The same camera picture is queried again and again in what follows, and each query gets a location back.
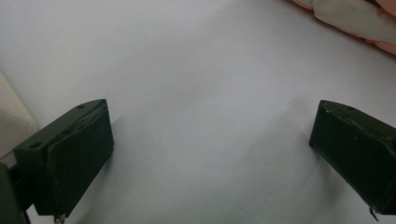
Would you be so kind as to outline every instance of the black box-shaped object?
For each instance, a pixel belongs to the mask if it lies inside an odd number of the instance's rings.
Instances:
[[[106,100],[78,105],[14,149],[39,215],[67,217],[113,151]]]
[[[350,107],[321,101],[309,141],[377,213],[396,214],[396,129]]]

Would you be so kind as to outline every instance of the beige fabric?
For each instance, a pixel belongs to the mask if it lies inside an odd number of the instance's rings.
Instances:
[[[396,44],[396,18],[363,0],[299,0],[315,16],[357,36]]]
[[[0,158],[36,130],[34,119],[0,72]]]

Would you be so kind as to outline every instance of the gray surface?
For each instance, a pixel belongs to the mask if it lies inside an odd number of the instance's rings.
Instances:
[[[375,223],[307,140],[320,99],[396,126],[387,53],[286,0],[3,1],[0,19],[41,127],[109,102],[113,157],[67,223]]]

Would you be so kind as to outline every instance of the round hole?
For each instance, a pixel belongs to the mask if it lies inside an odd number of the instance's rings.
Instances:
[[[29,148],[35,148],[35,147],[39,147],[39,146],[41,146],[41,143],[36,142],[36,143],[33,143],[32,145],[30,145]]]

